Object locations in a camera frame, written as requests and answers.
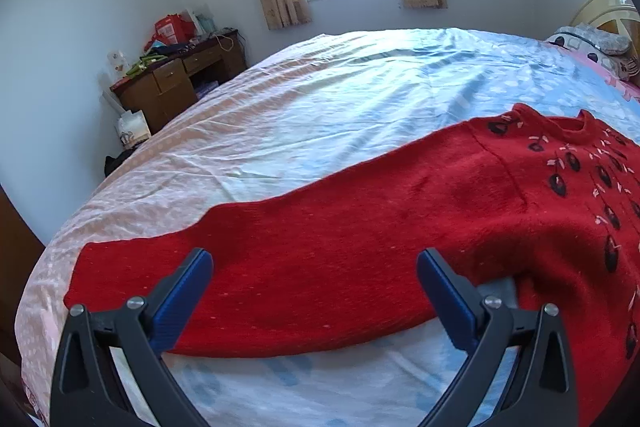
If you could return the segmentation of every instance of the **clutter on desk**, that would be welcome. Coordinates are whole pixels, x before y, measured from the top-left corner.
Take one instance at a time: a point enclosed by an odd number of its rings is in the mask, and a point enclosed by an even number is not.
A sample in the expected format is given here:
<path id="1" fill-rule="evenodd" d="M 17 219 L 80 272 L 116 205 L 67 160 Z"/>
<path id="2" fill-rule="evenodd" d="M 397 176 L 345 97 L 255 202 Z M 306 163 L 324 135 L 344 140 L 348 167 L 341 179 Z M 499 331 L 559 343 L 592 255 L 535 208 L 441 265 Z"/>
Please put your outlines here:
<path id="1" fill-rule="evenodd" d="M 196 36 L 196 25 L 178 14 L 167 15 L 156 23 L 156 35 L 167 44 L 189 42 Z"/>
<path id="2" fill-rule="evenodd" d="M 124 109 L 143 111 L 152 134 L 246 69 L 242 37 L 230 28 L 152 52 L 165 49 L 141 57 L 132 78 L 110 86 Z"/>
<path id="3" fill-rule="evenodd" d="M 144 73 L 146 71 L 146 68 L 148 68 L 150 64 L 159 62 L 160 60 L 166 60 L 167 58 L 168 57 L 166 57 L 165 55 L 158 54 L 145 55 L 144 57 L 140 57 L 140 60 L 137 61 L 129 71 L 127 71 L 127 74 L 123 77 L 123 79 L 138 76 L 140 73 Z"/>
<path id="4" fill-rule="evenodd" d="M 196 15 L 200 26 L 204 30 L 205 33 L 215 33 L 216 25 L 213 22 L 213 19 L 204 15 Z"/>
<path id="5" fill-rule="evenodd" d="M 127 57 L 121 51 L 110 52 L 108 55 L 109 63 L 112 70 L 116 74 L 116 78 L 119 80 L 126 76 L 126 72 L 130 70 L 131 66 L 127 62 Z"/>
<path id="6" fill-rule="evenodd" d="M 193 24 L 196 36 L 202 36 L 208 33 L 204 30 L 202 24 L 200 24 L 200 21 L 198 20 L 197 15 L 192 10 L 189 10 L 187 8 L 186 10 L 180 12 L 180 19 L 187 23 Z"/>
<path id="7" fill-rule="evenodd" d="M 174 55 L 177 53 L 184 53 L 188 51 L 188 49 L 192 46 L 192 44 L 169 44 L 168 46 L 162 44 L 160 41 L 156 41 L 146 52 L 145 55 Z"/>

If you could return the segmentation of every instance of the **wooden desk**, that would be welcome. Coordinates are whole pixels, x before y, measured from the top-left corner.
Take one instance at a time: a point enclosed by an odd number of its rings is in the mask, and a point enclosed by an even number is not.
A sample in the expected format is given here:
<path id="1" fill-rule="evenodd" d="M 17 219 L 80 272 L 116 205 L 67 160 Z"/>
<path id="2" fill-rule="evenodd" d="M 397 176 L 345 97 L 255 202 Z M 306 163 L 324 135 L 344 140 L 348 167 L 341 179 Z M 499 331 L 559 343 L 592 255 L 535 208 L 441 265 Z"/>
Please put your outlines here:
<path id="1" fill-rule="evenodd" d="M 113 92 L 122 107 L 132 112 L 141 110 L 152 134 L 157 133 L 168 122 L 198 101 L 199 86 L 218 81 L 228 82 L 246 69 L 238 31 L 224 34 L 220 38 L 222 49 L 216 38 L 201 42 L 181 54 L 152 64 L 143 74 L 116 84 Z"/>

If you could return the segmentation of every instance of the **wrinkled fabric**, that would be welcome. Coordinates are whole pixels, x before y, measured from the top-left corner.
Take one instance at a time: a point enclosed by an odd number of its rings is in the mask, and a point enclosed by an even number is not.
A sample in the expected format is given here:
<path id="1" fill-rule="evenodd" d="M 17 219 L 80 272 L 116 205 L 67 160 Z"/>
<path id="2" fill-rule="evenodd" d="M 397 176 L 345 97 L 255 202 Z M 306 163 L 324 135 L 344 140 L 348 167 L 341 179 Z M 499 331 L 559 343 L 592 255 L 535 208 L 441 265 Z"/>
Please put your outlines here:
<path id="1" fill-rule="evenodd" d="M 215 89 L 98 187 L 36 265 L 16 320 L 23 379 L 36 405 L 48 416 L 67 313 L 62 298 L 86 243 L 181 230 L 215 204 L 284 194 L 447 125 L 500 114 L 514 102 L 551 116 L 586 108 L 640 139 L 638 102 L 625 102 L 593 70 L 555 46 L 484 32 L 319 36 Z M 335 427 L 417 425 L 464 353 L 430 321 L 292 360 L 166 359 L 212 425 Z M 476 419 L 490 414 L 508 371 L 507 364 Z"/>

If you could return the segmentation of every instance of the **box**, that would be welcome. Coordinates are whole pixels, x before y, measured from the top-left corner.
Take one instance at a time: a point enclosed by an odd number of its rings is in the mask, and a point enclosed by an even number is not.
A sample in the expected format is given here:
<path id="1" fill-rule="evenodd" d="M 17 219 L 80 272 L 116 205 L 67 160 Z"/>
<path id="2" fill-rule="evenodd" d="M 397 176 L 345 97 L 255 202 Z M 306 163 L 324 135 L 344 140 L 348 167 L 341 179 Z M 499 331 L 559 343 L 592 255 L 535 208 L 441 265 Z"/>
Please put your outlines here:
<path id="1" fill-rule="evenodd" d="M 177 14 L 168 15 L 156 23 L 156 32 L 171 44 L 189 42 L 195 36 L 195 26 L 184 21 Z"/>

